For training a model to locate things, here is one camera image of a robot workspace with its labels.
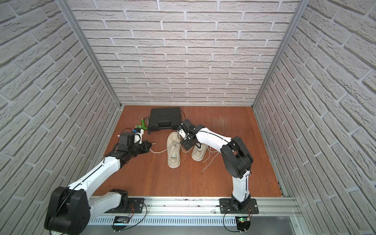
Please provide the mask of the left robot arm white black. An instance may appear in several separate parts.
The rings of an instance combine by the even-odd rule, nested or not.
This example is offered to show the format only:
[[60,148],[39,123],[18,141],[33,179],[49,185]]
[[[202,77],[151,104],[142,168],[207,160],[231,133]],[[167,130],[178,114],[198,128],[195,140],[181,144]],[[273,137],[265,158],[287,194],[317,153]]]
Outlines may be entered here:
[[141,213],[142,199],[131,201],[127,191],[111,190],[104,196],[92,199],[93,193],[132,158],[148,153],[152,144],[142,139],[144,131],[136,128],[121,133],[113,149],[103,160],[67,187],[58,187],[52,194],[44,227],[68,235],[79,235],[94,218],[106,212],[128,213],[131,219]]

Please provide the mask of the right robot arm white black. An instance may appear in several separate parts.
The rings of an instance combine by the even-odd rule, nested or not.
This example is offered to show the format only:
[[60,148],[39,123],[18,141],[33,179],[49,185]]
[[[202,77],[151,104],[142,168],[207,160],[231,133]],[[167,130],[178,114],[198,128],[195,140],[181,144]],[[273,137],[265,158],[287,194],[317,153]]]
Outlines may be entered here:
[[249,176],[254,159],[243,140],[240,137],[221,136],[202,125],[193,125],[188,119],[180,124],[178,135],[182,138],[182,145],[186,150],[205,144],[219,151],[227,172],[233,178],[230,208],[236,212],[246,209],[251,199]]

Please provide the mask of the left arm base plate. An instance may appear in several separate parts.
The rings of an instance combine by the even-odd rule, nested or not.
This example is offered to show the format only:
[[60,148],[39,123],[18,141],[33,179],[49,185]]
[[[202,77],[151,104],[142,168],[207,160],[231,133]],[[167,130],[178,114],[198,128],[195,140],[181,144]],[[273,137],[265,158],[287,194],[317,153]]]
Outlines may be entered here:
[[144,198],[122,198],[119,206],[108,210],[106,213],[131,213],[132,209],[134,213],[142,213],[144,202]]

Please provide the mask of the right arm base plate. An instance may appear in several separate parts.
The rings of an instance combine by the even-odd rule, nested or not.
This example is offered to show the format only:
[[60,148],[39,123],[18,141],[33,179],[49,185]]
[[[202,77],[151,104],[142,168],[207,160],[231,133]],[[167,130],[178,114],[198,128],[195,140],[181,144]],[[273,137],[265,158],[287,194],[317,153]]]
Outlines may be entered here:
[[221,214],[227,212],[259,214],[257,201],[251,197],[244,202],[238,202],[235,198],[220,198],[219,208]]

